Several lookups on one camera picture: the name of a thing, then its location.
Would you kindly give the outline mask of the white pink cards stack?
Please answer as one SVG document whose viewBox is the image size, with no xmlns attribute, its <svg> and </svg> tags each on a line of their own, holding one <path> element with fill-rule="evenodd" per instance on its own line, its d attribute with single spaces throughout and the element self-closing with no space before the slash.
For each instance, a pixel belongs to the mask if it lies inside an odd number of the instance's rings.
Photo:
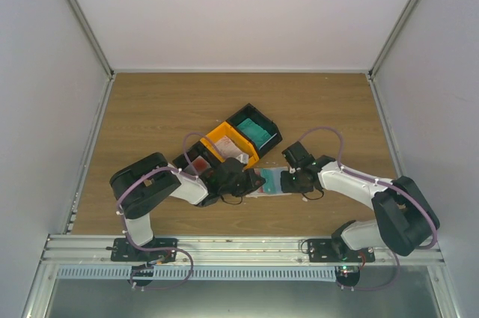
<svg viewBox="0 0 479 318">
<path fill-rule="evenodd" d="M 223 158 L 236 158 L 243 151 L 226 135 L 221 137 L 215 146 L 219 149 L 219 153 Z"/>
</svg>

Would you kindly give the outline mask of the black bin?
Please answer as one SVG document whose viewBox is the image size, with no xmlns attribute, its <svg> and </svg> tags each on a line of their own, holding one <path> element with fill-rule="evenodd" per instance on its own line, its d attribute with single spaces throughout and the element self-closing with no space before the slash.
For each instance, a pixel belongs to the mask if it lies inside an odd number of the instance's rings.
<svg viewBox="0 0 479 318">
<path fill-rule="evenodd" d="M 231 115 L 226 122 L 253 144 L 259 158 L 282 141 L 278 126 L 251 103 Z"/>
<path fill-rule="evenodd" d="M 182 153 L 173 160 L 173 165 L 176 168 L 181 168 L 187 174 L 195 175 L 198 173 L 199 175 L 202 175 L 209 168 L 216 168 L 221 163 L 215 154 L 200 141 L 193 144 L 186 153 L 191 164 L 187 162 Z"/>
</svg>

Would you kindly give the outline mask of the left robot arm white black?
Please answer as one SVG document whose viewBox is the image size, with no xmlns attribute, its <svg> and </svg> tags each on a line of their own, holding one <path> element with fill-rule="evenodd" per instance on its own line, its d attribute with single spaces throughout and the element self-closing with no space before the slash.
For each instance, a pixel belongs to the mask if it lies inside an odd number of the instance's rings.
<svg viewBox="0 0 479 318">
<path fill-rule="evenodd" d="M 254 169 L 246 169 L 235 158 L 227 158 L 218 167 L 196 176 L 175 168 L 161 153 L 153 153 L 113 174 L 109 184 L 124 234 L 130 240 L 128 252 L 136 260 L 145 261 L 154 252 L 150 212 L 166 198 L 208 207 L 225 195 L 243 198 L 265 182 Z"/>
</svg>

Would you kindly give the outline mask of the orange bin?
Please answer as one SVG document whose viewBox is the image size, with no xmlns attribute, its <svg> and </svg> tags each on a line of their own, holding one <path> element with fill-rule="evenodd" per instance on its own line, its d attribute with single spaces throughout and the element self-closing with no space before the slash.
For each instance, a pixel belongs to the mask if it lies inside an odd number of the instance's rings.
<svg viewBox="0 0 479 318">
<path fill-rule="evenodd" d="M 237 158 L 251 168 L 259 162 L 259 155 L 254 145 L 241 132 L 226 121 L 201 138 L 200 142 L 220 161 Z"/>
</svg>

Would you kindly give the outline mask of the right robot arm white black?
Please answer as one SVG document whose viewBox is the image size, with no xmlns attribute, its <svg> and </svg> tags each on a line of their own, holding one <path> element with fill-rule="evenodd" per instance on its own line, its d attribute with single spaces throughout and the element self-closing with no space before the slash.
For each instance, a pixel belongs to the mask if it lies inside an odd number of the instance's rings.
<svg viewBox="0 0 479 318">
<path fill-rule="evenodd" d="M 386 247 L 406 257 L 437 242 L 440 221 L 415 181 L 374 177 L 341 165 L 330 156 L 313 157 L 297 141 L 282 152 L 290 168 L 281 172 L 281 189 L 304 198 L 317 190 L 337 192 L 374 213 L 370 221 L 348 221 L 332 234 L 332 255 L 347 262 L 363 248 Z"/>
</svg>

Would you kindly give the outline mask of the teal VIP card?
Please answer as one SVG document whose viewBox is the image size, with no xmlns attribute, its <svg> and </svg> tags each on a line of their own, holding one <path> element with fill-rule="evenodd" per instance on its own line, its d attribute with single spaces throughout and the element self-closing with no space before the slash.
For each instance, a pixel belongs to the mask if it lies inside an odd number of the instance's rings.
<svg viewBox="0 0 479 318">
<path fill-rule="evenodd" d="M 260 168 L 259 175 L 265 180 L 260 191 L 265 195 L 281 194 L 281 172 L 281 168 Z"/>
</svg>

